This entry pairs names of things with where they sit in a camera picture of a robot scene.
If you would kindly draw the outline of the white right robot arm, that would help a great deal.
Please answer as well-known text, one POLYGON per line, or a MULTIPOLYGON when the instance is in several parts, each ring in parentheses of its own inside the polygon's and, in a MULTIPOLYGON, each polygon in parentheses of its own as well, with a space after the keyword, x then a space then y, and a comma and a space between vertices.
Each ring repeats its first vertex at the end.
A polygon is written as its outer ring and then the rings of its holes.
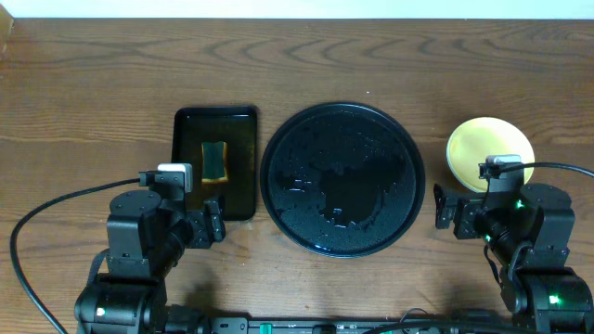
POLYGON ((567 266, 575 224, 570 196, 545 184, 453 193, 436 185, 435 225, 458 239, 480 238, 497 258, 500 296, 514 326, 537 333, 590 333, 593 294, 567 266))

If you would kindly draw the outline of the yellow plate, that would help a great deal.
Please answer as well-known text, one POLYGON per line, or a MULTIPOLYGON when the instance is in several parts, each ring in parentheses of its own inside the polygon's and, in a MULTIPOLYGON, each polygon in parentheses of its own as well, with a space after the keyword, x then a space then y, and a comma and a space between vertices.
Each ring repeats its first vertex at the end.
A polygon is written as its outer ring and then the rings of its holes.
POLYGON ((446 145, 446 160, 455 177, 474 192, 485 192, 479 164, 492 155, 517 155, 521 163, 535 162, 528 138, 513 124, 493 117, 479 117, 459 125, 446 145))

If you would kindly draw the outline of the green and yellow sponge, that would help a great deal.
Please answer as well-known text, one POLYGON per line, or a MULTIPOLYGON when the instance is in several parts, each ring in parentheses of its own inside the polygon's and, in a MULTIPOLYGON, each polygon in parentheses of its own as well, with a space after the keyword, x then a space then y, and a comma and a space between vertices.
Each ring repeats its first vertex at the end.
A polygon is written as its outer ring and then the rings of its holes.
POLYGON ((203 142, 202 172, 203 184, 220 184, 228 181, 227 143, 225 141, 203 142))

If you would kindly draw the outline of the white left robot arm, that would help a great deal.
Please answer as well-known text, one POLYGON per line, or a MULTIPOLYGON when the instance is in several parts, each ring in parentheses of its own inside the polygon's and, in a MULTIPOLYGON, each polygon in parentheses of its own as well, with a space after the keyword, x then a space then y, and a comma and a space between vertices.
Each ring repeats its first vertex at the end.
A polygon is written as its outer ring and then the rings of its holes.
POLYGON ((198 212, 184 193, 152 190, 122 193, 110 203, 109 246, 92 263, 74 314, 78 332, 209 333, 201 311, 167 302, 165 278, 186 249, 208 248, 226 235, 219 199, 198 212))

